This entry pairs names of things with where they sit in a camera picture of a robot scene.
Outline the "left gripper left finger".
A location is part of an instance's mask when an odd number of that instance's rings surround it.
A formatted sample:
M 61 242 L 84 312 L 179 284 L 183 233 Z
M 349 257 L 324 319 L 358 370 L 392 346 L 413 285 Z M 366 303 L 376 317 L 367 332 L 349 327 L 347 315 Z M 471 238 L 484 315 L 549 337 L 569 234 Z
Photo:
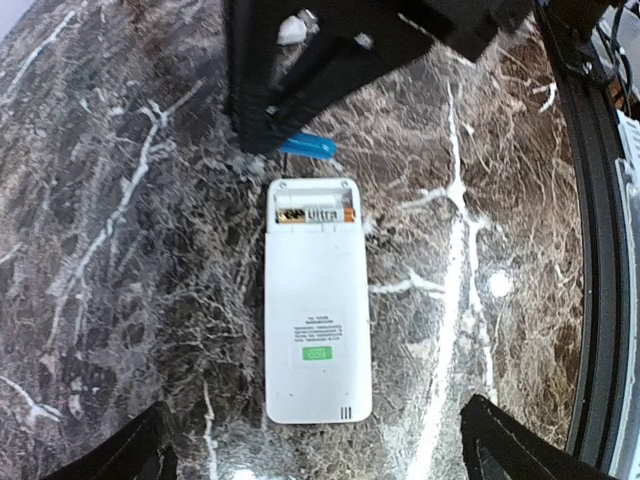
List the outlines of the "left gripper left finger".
M 157 401 L 114 435 L 46 479 L 176 479 L 172 414 Z

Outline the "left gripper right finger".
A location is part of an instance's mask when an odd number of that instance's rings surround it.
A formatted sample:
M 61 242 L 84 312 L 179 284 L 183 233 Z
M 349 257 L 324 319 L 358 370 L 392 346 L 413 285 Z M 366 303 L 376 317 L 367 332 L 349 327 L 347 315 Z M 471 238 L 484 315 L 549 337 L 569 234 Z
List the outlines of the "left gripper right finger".
M 471 479 L 608 479 L 592 465 L 547 443 L 486 397 L 460 411 L 463 461 Z

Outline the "white remote control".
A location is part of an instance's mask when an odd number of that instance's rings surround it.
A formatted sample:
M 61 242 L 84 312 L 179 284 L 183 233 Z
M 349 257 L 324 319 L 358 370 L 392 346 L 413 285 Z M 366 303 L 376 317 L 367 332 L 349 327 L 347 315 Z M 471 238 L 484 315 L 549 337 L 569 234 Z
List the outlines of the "white remote control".
M 280 224 L 283 208 L 346 208 L 354 223 Z M 365 420 L 372 411 L 361 196 L 347 178 L 273 181 L 266 206 L 265 405 L 279 424 Z

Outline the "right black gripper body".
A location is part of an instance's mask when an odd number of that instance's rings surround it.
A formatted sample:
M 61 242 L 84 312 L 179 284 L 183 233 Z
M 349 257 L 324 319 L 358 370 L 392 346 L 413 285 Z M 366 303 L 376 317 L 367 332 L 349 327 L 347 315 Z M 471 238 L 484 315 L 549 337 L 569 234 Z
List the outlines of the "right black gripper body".
M 531 1 L 301 1 L 323 30 L 346 38 L 362 34 L 374 49 L 423 53 L 437 40 L 461 55 L 480 55 L 503 31 L 515 32 Z

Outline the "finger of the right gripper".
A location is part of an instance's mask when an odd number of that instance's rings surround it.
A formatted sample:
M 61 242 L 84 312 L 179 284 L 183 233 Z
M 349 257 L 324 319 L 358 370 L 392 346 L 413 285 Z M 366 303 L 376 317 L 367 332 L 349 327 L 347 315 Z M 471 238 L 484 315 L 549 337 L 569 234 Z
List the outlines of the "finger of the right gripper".
M 287 138 L 273 118 L 282 93 L 295 83 L 298 46 L 278 44 L 281 24 L 298 1 L 227 3 L 228 114 L 245 153 L 271 153 Z
M 427 37 L 367 48 L 354 39 L 318 34 L 278 81 L 267 115 L 279 125 L 305 125 L 335 102 L 423 56 L 432 45 Z

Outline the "gold black AA battery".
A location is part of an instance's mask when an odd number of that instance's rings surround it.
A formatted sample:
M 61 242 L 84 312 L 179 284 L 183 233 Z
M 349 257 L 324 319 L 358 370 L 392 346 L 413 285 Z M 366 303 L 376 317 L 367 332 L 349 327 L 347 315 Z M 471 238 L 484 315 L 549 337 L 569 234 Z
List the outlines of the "gold black AA battery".
M 283 208 L 276 212 L 276 222 L 280 224 L 303 223 L 354 223 L 355 211 L 346 208 Z

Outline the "blue AA battery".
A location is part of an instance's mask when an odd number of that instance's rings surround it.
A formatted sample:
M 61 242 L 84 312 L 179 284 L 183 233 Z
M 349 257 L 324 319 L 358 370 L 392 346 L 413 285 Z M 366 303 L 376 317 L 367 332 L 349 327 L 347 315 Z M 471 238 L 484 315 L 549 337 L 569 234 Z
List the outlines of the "blue AA battery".
M 329 160 L 336 153 L 336 144 L 329 138 L 300 132 L 285 141 L 280 151 L 296 156 Z

